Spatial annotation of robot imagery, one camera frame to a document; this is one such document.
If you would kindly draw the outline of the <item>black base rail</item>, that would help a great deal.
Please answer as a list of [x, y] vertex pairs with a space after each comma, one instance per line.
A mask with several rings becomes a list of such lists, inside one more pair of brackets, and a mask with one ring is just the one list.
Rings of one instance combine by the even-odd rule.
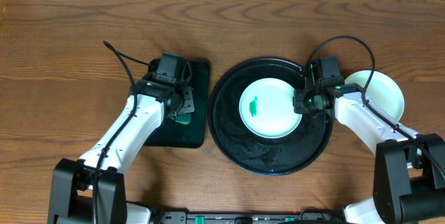
[[149, 224], [296, 224], [346, 223], [340, 212], [305, 209], [294, 214], [153, 211]]

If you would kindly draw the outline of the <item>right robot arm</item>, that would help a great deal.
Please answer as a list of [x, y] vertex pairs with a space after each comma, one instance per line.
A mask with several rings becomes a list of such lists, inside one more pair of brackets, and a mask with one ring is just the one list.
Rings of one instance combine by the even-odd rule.
[[363, 202], [345, 217], [416, 223], [444, 216], [444, 139], [419, 134], [394, 120], [357, 84], [296, 89], [295, 113], [326, 113], [347, 126], [374, 153], [373, 207]]

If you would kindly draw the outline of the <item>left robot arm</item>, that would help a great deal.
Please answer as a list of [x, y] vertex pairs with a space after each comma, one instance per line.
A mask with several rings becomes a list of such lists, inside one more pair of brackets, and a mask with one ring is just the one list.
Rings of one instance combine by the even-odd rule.
[[78, 160], [54, 168], [48, 223], [148, 223], [148, 207], [127, 201], [124, 178], [165, 118], [194, 110], [190, 86], [141, 79], [102, 138]]

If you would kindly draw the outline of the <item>green sponge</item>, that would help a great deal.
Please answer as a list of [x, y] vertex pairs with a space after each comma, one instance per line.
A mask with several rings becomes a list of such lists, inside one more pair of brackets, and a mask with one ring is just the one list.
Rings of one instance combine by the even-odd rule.
[[182, 125], [188, 125], [191, 121], [191, 115], [189, 113], [183, 115], [177, 115], [175, 121]]

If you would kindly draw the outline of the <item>black rectangular tray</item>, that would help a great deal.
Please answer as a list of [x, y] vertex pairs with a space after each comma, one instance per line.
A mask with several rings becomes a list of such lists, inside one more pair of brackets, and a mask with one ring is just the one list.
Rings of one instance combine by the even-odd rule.
[[190, 122], [184, 125], [172, 118], [166, 118], [161, 126], [150, 134], [144, 146], [198, 148], [203, 144], [210, 66], [206, 61], [191, 61], [191, 67], [193, 75], [189, 86], [195, 110], [190, 113]]

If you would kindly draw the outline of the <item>light green plate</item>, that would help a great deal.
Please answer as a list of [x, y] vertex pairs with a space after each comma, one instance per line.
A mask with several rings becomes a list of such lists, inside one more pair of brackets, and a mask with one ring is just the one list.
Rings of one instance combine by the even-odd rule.
[[276, 78], [259, 79], [241, 94], [238, 110], [243, 124], [263, 138], [281, 138], [294, 131], [302, 115], [294, 112], [294, 88]]
[[361, 130], [388, 129], [399, 124], [405, 108], [403, 94], [385, 74], [363, 70], [346, 79], [353, 91], [334, 100], [334, 117], [359, 133]]

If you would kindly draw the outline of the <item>round black tray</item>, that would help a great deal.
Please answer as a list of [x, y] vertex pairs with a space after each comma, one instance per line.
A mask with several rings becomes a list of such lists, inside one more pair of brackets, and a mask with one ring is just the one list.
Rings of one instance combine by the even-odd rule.
[[259, 175], [288, 175], [309, 166], [324, 151], [333, 128], [326, 113], [304, 114], [290, 134], [264, 138], [242, 122], [239, 102], [251, 83], [276, 78], [303, 88], [302, 67], [284, 58], [254, 58], [235, 65], [216, 83], [208, 105], [211, 135], [220, 151], [237, 166]]

